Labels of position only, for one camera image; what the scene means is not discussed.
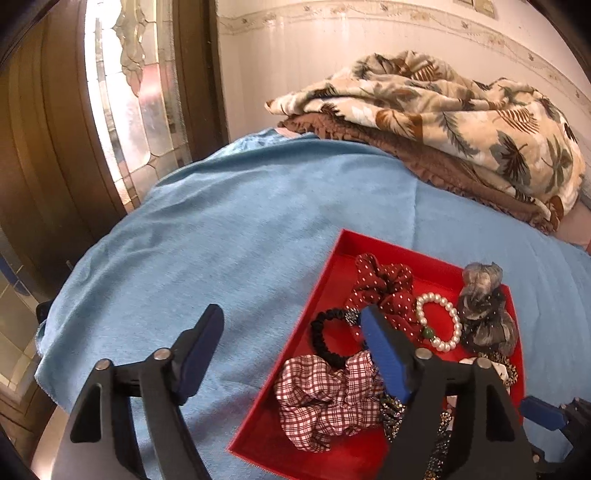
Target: blue towel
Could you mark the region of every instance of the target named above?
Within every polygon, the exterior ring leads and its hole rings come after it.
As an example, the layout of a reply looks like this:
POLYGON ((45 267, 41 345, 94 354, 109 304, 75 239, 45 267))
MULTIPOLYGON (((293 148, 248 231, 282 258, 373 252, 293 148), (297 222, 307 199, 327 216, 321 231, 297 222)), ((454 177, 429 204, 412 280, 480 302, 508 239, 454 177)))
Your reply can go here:
MULTIPOLYGON (((495 261, 515 301, 527 393, 591 398, 585 252, 433 188, 374 147, 272 131, 239 142, 162 179, 76 265, 38 333, 37 381, 61 407, 72 409, 98 359, 143 360, 219 303, 226 330, 182 412, 214 480, 275 478, 225 449, 342 228, 460 266, 495 261)), ((134 419, 159 478, 137 402, 134 419)), ((560 433, 527 433, 551 460, 567 452, 560 433)))

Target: red box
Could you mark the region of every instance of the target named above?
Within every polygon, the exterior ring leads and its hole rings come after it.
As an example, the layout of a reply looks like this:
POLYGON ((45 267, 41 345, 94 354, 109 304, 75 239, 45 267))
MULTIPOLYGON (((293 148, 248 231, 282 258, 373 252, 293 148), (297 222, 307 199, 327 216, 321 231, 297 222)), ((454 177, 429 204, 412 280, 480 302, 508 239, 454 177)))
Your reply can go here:
MULTIPOLYGON (((318 312, 344 305, 356 281, 355 258, 366 252, 373 253, 380 264, 408 265, 413 271, 415 295, 434 291, 455 303, 464 285, 460 267, 375 238, 347 230, 341 231, 300 320, 228 447, 234 455, 264 470, 296 480, 375 478, 387 451, 381 426, 364 430, 352 437, 335 437, 331 441, 329 452, 303 452, 293 446, 281 429, 279 405, 273 392, 275 379, 287 359, 313 353, 309 323, 318 312)), ((507 298, 506 309, 517 322, 511 292, 506 285, 501 288, 507 298)), ((437 334, 444 339, 451 338, 453 326, 447 312, 433 304, 425 304, 424 309, 429 324, 435 328, 437 334)), ((359 344, 345 322, 328 322, 324 328, 324 338, 329 349, 341 355, 353 355, 359 351, 359 344)), ((452 361, 473 356, 461 346, 449 353, 436 353, 452 361)), ((517 343, 511 362, 519 374, 518 382, 511 388, 511 400, 517 406, 525 391, 521 341, 517 343)))

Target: floral blanket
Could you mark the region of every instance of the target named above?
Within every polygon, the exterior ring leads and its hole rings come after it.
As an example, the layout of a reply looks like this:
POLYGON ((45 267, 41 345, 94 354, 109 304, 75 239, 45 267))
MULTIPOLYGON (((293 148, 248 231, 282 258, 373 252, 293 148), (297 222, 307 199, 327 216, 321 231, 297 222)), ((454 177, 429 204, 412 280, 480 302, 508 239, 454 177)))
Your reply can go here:
POLYGON ((422 142, 470 162, 486 184, 535 203, 556 224, 573 207, 584 175, 566 118, 538 90, 506 78, 484 85, 413 51, 370 55, 269 100, 267 109, 329 113, 422 142))

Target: wallpaper border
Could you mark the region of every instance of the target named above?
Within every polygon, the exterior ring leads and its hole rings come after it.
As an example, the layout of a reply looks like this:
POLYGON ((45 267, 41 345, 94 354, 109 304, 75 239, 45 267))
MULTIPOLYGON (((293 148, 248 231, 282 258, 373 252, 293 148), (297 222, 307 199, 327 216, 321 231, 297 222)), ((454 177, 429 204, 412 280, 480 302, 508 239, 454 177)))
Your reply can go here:
POLYGON ((547 60, 493 28, 434 8, 393 1, 327 0, 270 8, 236 18, 219 17, 218 25, 220 35, 239 35, 276 27, 278 24, 339 18, 390 20, 432 28, 474 41, 517 61, 565 92, 591 120, 591 100, 547 60))

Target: red polka dot scrunchie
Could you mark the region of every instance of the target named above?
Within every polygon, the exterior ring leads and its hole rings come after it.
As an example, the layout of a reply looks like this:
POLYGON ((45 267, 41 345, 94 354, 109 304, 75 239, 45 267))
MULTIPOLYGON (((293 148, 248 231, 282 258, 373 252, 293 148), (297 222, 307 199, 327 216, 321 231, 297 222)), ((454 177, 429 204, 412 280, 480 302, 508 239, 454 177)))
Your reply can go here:
POLYGON ((413 295, 413 272, 404 264, 380 265, 372 254, 355 259, 357 283, 345 303, 346 309, 361 310, 377 304, 384 316, 408 338, 420 343, 423 327, 415 316, 416 298, 413 295))

